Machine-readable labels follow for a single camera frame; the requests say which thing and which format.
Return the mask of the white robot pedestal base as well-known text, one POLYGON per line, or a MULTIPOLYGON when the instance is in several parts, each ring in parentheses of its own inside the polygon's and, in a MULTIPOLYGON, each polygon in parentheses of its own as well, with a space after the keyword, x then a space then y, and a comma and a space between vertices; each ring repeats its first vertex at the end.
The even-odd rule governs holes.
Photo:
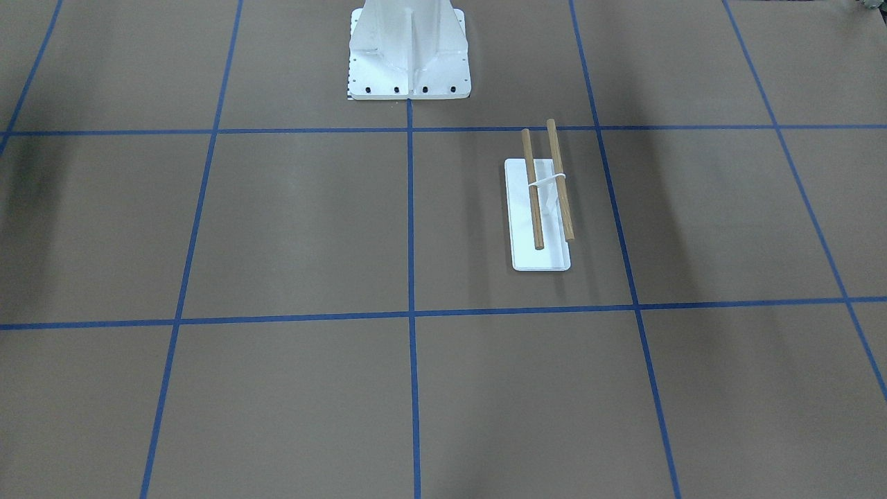
POLYGON ((365 1, 349 24, 346 95, 463 99, 472 92, 463 10, 450 1, 365 1))

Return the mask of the white towel rack base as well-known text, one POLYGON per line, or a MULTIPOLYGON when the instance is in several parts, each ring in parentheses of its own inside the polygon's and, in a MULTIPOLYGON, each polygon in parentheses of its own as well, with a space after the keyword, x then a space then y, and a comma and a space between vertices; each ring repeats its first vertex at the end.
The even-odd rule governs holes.
POLYGON ((542 249, 536 249, 534 239, 525 160, 509 158, 504 161, 512 266, 522 272, 567 271, 571 266, 570 249, 558 190, 558 180, 566 176, 554 170, 552 159, 536 159, 534 168, 541 213, 542 249))

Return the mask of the wooden rack rod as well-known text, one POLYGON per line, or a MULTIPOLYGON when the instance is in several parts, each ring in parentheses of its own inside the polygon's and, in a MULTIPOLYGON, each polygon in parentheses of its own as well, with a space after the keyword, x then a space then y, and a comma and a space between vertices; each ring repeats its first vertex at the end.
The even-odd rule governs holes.
POLYGON ((559 142, 559 136, 557 132, 557 126, 554 118, 548 118, 545 122, 546 124, 546 132, 549 139, 550 150, 552 154, 552 171, 554 171, 554 179, 556 183, 556 190, 559 199, 559 208, 561 211, 561 220, 563 221, 563 230, 565 240, 573 241, 574 240, 574 224, 572 220, 572 211, 570 208, 570 203, 568 202, 568 189, 566 186, 566 174, 564 173, 563 168, 563 154, 561 154, 561 147, 559 142))
POLYGON ((541 200, 539 200, 538 196, 538 184, 536 183, 534 152, 532 149, 532 143, 530 142, 529 128, 524 128, 520 131, 520 140, 522 140, 522 151, 524 156, 526 176, 528 180, 530 223, 532 224, 534 249, 539 251, 545 249, 544 231, 541 217, 541 200))

